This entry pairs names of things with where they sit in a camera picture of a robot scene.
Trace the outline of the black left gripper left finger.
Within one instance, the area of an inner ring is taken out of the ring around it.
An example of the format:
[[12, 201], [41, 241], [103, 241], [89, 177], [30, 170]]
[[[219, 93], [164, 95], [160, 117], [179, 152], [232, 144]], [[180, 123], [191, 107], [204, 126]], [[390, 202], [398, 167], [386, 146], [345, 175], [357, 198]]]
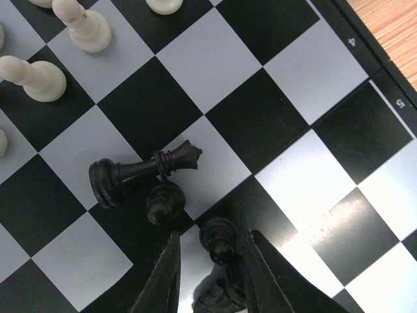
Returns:
[[180, 291], [180, 237], [169, 236], [130, 312], [177, 312]]

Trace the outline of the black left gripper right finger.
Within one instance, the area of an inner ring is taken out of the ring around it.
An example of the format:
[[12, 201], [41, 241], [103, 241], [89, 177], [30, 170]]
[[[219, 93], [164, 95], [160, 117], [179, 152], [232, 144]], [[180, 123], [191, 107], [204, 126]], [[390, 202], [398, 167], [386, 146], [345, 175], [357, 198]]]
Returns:
[[248, 312], [346, 312], [304, 278], [259, 231], [243, 236], [244, 290]]

